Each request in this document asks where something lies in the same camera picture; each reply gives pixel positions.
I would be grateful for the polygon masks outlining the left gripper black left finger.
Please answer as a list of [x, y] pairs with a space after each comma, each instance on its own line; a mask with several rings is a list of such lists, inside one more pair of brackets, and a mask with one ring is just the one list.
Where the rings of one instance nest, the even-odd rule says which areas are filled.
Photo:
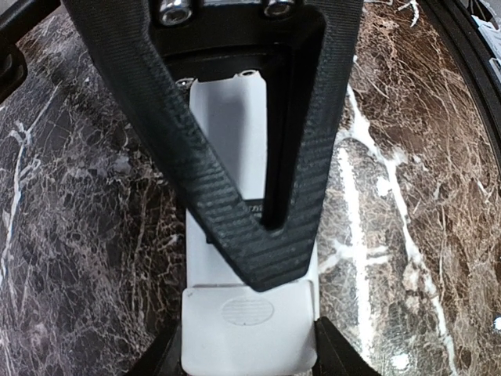
[[168, 328], [155, 338], [152, 345], [127, 372], [127, 376], [184, 375], [181, 350], [181, 328]]

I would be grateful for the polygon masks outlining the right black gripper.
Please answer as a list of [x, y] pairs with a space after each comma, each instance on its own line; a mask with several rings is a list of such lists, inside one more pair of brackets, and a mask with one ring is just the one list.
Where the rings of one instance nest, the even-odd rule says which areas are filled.
[[186, 206], [187, 286], [263, 292], [314, 252], [360, 1], [69, 1]]

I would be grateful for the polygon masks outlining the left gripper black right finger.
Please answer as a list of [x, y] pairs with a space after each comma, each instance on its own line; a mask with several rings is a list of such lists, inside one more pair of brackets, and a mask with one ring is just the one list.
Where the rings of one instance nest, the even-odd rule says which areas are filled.
[[325, 316], [315, 322], [314, 376], [380, 376]]

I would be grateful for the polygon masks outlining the white battery cover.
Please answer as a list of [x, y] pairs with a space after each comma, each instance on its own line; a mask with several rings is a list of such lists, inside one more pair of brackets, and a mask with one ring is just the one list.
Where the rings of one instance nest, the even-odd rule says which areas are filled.
[[293, 375], [317, 360], [312, 286], [258, 293], [197, 287], [182, 296], [182, 369], [189, 375]]

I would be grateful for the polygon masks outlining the black front rail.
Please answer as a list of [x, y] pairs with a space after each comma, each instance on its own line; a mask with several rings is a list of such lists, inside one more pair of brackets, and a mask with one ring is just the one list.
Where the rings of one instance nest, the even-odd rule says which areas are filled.
[[421, 1], [427, 17], [458, 65], [484, 122], [492, 149], [500, 159], [500, 79], [495, 57], [478, 24], [460, 1]]

